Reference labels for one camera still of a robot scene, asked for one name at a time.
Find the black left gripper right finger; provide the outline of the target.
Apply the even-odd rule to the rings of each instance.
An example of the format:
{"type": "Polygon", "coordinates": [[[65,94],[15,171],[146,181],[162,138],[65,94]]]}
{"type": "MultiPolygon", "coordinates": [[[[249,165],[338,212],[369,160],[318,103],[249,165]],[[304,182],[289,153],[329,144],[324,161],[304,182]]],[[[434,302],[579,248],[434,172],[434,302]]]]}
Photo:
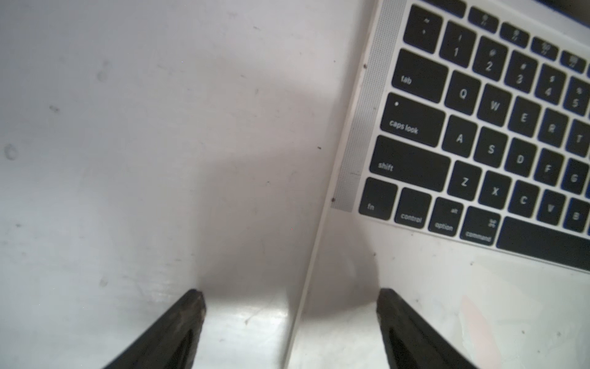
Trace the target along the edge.
{"type": "Polygon", "coordinates": [[[380,290],[376,315],[391,368],[475,367],[395,290],[380,290]]]}

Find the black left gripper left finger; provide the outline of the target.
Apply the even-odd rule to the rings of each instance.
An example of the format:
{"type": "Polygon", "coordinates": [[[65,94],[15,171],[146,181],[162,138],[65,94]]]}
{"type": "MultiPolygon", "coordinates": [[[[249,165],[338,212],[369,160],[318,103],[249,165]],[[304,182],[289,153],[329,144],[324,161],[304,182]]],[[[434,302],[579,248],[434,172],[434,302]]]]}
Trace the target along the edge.
{"type": "Polygon", "coordinates": [[[192,368],[205,316],[203,293],[187,291],[106,367],[192,368]]]}

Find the silver laptop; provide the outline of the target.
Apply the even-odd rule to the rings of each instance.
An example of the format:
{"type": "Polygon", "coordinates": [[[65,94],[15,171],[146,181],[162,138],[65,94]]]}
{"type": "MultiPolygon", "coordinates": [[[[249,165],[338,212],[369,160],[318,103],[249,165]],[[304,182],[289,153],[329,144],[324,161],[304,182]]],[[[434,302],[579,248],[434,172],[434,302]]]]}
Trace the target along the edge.
{"type": "Polygon", "coordinates": [[[391,368],[391,288],[474,368],[589,366],[589,4],[378,1],[285,368],[391,368]]]}

